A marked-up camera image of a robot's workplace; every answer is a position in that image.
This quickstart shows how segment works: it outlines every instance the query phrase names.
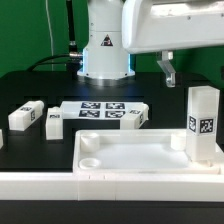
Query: cable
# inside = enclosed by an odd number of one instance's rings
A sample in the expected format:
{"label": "cable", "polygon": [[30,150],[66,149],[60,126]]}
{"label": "cable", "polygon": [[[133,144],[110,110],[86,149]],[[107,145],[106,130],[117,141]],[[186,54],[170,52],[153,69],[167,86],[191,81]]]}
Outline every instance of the cable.
{"label": "cable", "polygon": [[33,66],[30,66],[27,71],[32,72],[37,66],[40,65],[66,65],[67,62],[46,62],[46,63],[37,63]]}
{"label": "cable", "polygon": [[42,63],[45,62],[45,61],[49,61],[49,60],[56,59],[56,58],[67,58],[67,57],[69,57],[69,54],[59,54],[59,55],[53,55],[53,56],[50,56],[50,57],[43,58],[43,59],[37,61],[37,62],[36,62],[35,64],[33,64],[32,66],[30,66],[30,67],[27,69],[27,71],[28,71],[28,72],[33,71],[33,69],[34,69],[35,67],[39,66],[40,64],[42,64]]}
{"label": "cable", "polygon": [[52,26],[51,26],[51,18],[49,13],[49,4],[48,0],[45,1],[46,5],[46,13],[47,13],[47,21],[48,21],[48,28],[49,28],[49,34],[50,34],[50,41],[51,41],[51,55],[54,55],[54,38],[52,34]]}

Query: green wall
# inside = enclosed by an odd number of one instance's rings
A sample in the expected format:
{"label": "green wall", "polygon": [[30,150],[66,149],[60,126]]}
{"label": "green wall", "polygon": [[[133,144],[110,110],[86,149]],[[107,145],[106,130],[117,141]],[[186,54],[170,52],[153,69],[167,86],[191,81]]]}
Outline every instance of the green wall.
{"label": "green wall", "polygon": [[[76,41],[81,50],[88,42],[87,0],[73,0]],[[49,0],[55,54],[68,52],[65,0]],[[45,0],[0,1],[0,77],[9,71],[23,70],[51,55]],[[179,72],[205,75],[224,88],[220,68],[224,65],[224,47],[175,52],[173,64]],[[64,70],[64,66],[55,66]],[[155,54],[136,57],[136,71],[161,71]]]}

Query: black table surface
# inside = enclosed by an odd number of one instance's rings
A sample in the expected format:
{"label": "black table surface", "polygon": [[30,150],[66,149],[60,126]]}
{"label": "black table surface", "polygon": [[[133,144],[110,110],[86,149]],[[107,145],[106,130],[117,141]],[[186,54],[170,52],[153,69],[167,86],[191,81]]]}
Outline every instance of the black table surface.
{"label": "black table surface", "polygon": [[[189,86],[210,85],[203,76],[186,74],[183,87],[167,88],[160,73],[137,73],[130,84],[98,87],[68,72],[15,71],[0,78],[0,171],[72,172],[75,133],[119,129],[119,121],[64,120],[63,141],[46,141],[47,109],[62,101],[144,102],[149,120],[142,129],[185,128]],[[27,101],[42,100],[44,114],[25,132],[10,131],[8,115]],[[223,148],[223,93],[217,142]],[[0,223],[223,223],[223,203],[0,201]]]}

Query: white platform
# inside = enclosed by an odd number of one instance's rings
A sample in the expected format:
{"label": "white platform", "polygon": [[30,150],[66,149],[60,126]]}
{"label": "white platform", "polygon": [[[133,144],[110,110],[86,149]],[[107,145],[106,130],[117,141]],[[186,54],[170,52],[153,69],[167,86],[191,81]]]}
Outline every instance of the white platform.
{"label": "white platform", "polygon": [[[175,131],[93,131],[100,147],[90,153],[80,151],[79,131],[73,173],[0,173],[0,199],[224,201],[223,152],[217,147],[211,166],[191,163],[170,148]],[[101,168],[81,169],[87,157]]]}

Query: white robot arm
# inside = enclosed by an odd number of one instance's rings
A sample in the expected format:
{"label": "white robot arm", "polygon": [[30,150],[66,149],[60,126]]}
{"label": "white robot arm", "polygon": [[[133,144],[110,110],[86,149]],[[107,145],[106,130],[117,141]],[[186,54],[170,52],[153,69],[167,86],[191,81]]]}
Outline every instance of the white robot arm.
{"label": "white robot arm", "polygon": [[176,86],[172,51],[224,44],[224,2],[127,0],[122,14],[123,47],[133,54],[160,52],[168,87]]}

